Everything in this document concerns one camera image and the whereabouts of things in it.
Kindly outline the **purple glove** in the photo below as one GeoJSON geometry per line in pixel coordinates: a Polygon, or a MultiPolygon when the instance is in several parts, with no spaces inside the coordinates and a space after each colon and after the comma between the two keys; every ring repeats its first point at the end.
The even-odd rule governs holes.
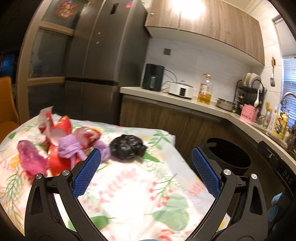
{"type": "Polygon", "coordinates": [[[59,138],[58,154],[59,157],[70,159],[70,169],[76,165],[76,159],[86,160],[86,149],[97,148],[101,153],[101,160],[106,162],[111,156],[110,147],[100,140],[99,136],[89,136],[77,139],[74,134],[59,138]]]}

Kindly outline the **wooden lower kitchen cabinets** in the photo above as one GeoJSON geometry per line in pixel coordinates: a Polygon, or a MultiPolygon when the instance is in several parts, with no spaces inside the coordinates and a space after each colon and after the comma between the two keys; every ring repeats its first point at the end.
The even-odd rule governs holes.
{"type": "Polygon", "coordinates": [[[169,132],[175,136],[175,147],[190,167],[193,166],[191,153],[194,147],[203,147],[209,138],[223,138],[250,156],[251,165],[246,174],[258,175],[267,207],[271,207],[272,198],[285,189],[257,150],[260,141],[269,141],[267,136],[237,118],[229,120],[228,117],[217,117],[157,100],[123,94],[120,125],[169,132]]]}

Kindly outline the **magenta crumpled plastic bag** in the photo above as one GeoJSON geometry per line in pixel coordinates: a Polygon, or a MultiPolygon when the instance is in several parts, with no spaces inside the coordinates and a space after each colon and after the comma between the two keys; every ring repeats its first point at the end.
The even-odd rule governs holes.
{"type": "Polygon", "coordinates": [[[47,159],[39,154],[37,148],[30,141],[19,141],[17,149],[21,167],[29,177],[34,177],[39,173],[46,175],[47,159]]]}

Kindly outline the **red white snack wrapper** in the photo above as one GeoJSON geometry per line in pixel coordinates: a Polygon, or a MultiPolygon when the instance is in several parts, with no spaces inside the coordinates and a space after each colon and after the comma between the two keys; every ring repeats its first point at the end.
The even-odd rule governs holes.
{"type": "Polygon", "coordinates": [[[52,119],[53,106],[44,108],[39,113],[38,128],[43,135],[49,136],[51,127],[54,125],[52,119]]]}

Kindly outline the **white dish soap bottle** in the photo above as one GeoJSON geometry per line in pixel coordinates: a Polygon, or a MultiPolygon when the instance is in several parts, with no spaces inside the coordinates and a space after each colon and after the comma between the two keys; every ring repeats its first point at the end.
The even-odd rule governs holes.
{"type": "Polygon", "coordinates": [[[278,117],[278,108],[275,107],[275,109],[272,112],[271,117],[270,117],[269,125],[268,125],[268,128],[267,128],[268,132],[270,132],[270,133],[273,132],[277,117],[278,117]]]}

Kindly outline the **orange chair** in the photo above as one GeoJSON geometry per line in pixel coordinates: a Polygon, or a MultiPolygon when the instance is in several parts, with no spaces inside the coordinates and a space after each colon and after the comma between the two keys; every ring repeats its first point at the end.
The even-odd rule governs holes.
{"type": "Polygon", "coordinates": [[[13,99],[13,88],[9,76],[0,80],[0,131],[1,142],[5,137],[20,126],[19,115],[13,99]]]}

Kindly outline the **pink utensil holder box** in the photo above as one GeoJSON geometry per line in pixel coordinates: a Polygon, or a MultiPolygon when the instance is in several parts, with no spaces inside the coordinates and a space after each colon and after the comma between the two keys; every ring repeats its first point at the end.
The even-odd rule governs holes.
{"type": "Polygon", "coordinates": [[[259,110],[254,106],[244,104],[241,111],[240,120],[248,124],[252,124],[255,122],[258,112],[259,110]]]}

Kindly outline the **black crumpled plastic bag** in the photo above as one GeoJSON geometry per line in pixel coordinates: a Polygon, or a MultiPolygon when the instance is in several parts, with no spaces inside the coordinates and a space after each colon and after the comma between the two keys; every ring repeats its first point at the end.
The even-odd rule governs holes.
{"type": "Polygon", "coordinates": [[[131,160],[143,157],[147,146],[141,138],[134,135],[121,135],[109,144],[111,156],[119,160],[131,160]]]}

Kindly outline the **white ladle spoon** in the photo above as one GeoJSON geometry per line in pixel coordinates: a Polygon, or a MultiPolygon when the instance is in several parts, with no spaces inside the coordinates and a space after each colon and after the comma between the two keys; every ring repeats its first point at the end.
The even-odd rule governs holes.
{"type": "Polygon", "coordinates": [[[256,100],[254,101],[254,104],[253,104],[253,106],[254,106],[255,108],[257,108],[258,105],[259,105],[259,94],[260,94],[260,90],[258,89],[258,90],[257,90],[257,95],[256,95],[256,100]]]}

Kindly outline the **stainless steel bowl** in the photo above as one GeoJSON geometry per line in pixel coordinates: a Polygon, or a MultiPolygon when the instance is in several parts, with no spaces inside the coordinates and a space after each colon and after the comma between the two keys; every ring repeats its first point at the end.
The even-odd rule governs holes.
{"type": "Polygon", "coordinates": [[[233,102],[218,98],[217,99],[217,103],[216,103],[216,107],[229,111],[229,112],[233,112],[234,110],[234,106],[235,104],[233,102]]]}

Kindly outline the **black dish rack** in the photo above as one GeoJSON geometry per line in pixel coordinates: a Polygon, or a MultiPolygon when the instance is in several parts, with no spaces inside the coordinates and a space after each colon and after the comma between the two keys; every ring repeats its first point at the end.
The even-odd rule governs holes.
{"type": "Polygon", "coordinates": [[[254,105],[258,98],[259,104],[256,108],[259,110],[257,116],[260,116],[266,93],[267,88],[264,87],[261,77],[255,73],[246,73],[236,84],[233,101],[235,113],[241,115],[244,104],[254,105]]]}

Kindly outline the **cooking oil bottle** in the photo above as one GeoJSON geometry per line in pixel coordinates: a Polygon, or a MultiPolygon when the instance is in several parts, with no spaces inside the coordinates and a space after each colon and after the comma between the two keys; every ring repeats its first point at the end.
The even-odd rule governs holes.
{"type": "Polygon", "coordinates": [[[210,104],[213,90],[213,82],[210,74],[204,73],[198,92],[198,102],[210,104]]]}

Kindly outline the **hanging metal spatula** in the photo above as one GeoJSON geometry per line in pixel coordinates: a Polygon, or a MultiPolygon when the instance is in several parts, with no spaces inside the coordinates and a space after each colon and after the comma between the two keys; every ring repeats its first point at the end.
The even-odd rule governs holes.
{"type": "Polygon", "coordinates": [[[270,77],[270,85],[271,85],[271,87],[275,87],[274,67],[276,66],[276,60],[274,57],[271,58],[271,66],[272,66],[272,73],[271,73],[271,77],[270,77]]]}

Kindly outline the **black air fryer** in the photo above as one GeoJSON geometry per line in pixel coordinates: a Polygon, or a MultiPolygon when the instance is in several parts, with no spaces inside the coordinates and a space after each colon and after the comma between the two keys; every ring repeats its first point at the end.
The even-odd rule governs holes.
{"type": "Polygon", "coordinates": [[[147,64],[145,67],[142,88],[152,91],[161,91],[165,68],[161,65],[147,64]]]}

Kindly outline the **wall power socket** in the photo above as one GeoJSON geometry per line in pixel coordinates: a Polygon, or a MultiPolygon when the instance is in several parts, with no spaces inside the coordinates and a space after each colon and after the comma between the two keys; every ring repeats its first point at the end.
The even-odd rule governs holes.
{"type": "Polygon", "coordinates": [[[168,55],[168,56],[170,56],[170,54],[171,54],[171,49],[167,49],[167,48],[165,48],[165,49],[164,49],[164,55],[168,55]]]}

